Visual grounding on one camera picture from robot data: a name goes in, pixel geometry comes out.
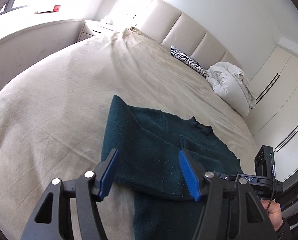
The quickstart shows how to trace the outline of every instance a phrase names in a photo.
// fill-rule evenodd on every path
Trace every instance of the beige bed sheet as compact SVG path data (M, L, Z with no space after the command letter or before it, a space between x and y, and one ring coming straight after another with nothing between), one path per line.
M87 39L36 63L0 92L0 228L20 239L49 182L100 160L113 95L127 104L195 116L253 174L255 142L243 119L201 75L160 44L126 29ZM108 239L133 239L133 192L113 185L99 205ZM80 239L72 205L73 228Z

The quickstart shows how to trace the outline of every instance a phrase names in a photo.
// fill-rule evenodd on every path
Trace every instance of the headboard panel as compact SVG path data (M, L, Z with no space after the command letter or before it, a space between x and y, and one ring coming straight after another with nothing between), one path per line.
M175 46L204 69L227 61L241 68L233 55L203 26L191 17L162 1L153 0L140 18L137 28L166 48Z

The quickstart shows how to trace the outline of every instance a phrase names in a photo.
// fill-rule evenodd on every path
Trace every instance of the hand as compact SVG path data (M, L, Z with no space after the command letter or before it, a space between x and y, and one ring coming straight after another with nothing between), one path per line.
M261 200L261 204L264 209L267 209L269 202L270 202L269 200ZM268 212L269 212L269 219L273 225L274 231L277 231L283 223L280 204L272 201L268 209Z

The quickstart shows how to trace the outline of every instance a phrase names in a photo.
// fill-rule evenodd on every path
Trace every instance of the white nightstand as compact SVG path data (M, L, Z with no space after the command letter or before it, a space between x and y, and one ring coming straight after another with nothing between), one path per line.
M99 34L107 33L111 35L113 31L116 31L113 25L103 24L97 21L85 21L78 38L78 42Z

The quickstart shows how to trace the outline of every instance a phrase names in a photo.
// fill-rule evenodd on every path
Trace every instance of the sweater sleeve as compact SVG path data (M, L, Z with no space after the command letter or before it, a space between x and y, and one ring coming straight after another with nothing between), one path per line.
M280 228L276 231L276 234L279 240L291 240L291 229L285 218L283 218L283 223L280 226Z

